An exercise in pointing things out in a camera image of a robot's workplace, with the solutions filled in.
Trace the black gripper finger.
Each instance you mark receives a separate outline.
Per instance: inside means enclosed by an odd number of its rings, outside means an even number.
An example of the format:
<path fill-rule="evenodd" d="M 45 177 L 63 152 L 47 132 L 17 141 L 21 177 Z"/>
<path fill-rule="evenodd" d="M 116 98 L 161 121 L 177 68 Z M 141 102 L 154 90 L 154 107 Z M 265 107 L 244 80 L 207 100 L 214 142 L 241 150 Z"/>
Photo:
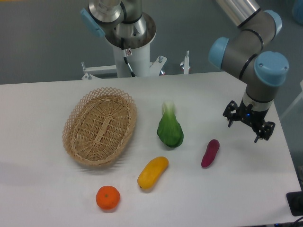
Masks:
<path fill-rule="evenodd" d="M 239 106 L 235 101 L 229 102 L 223 112 L 223 116 L 228 121 L 228 128 L 232 126 L 233 122 L 239 121 Z"/>
<path fill-rule="evenodd" d="M 271 135 L 273 134 L 275 125 L 276 124 L 274 122 L 266 122 L 266 121 L 253 124 L 253 131 L 256 134 L 254 143 L 257 143 L 258 140 L 269 140 Z"/>

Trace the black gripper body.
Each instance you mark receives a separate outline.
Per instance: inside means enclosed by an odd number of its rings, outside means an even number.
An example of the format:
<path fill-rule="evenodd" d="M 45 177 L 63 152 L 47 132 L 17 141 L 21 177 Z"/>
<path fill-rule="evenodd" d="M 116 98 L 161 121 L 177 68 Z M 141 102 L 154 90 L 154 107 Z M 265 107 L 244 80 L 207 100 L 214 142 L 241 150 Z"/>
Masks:
<path fill-rule="evenodd" d="M 250 106 L 251 104 L 248 106 L 245 104 L 240 104 L 239 110 L 237 111 L 240 116 L 240 121 L 250 126 L 253 130 L 261 130 L 268 110 L 260 112 L 254 111 Z"/>

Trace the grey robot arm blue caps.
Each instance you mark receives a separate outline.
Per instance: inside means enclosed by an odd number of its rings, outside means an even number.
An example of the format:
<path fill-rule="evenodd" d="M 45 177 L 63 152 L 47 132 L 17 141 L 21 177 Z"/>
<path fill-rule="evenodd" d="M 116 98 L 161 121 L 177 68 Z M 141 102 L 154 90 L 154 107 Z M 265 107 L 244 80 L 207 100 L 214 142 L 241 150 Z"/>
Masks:
<path fill-rule="evenodd" d="M 251 127 L 256 140 L 268 140 L 275 124 L 265 121 L 265 116 L 285 81 L 289 63 L 284 55 L 263 49 L 280 32 L 281 17 L 262 10 L 253 0 L 220 0 L 218 5 L 240 33 L 234 39 L 218 38 L 208 59 L 247 85 L 241 103 L 231 101 L 223 115 L 229 124 L 240 121 Z M 165 58 L 150 62 L 156 25 L 143 12 L 140 0 L 91 0 L 80 17 L 93 35 L 104 37 L 112 46 L 118 77 L 160 75 Z"/>

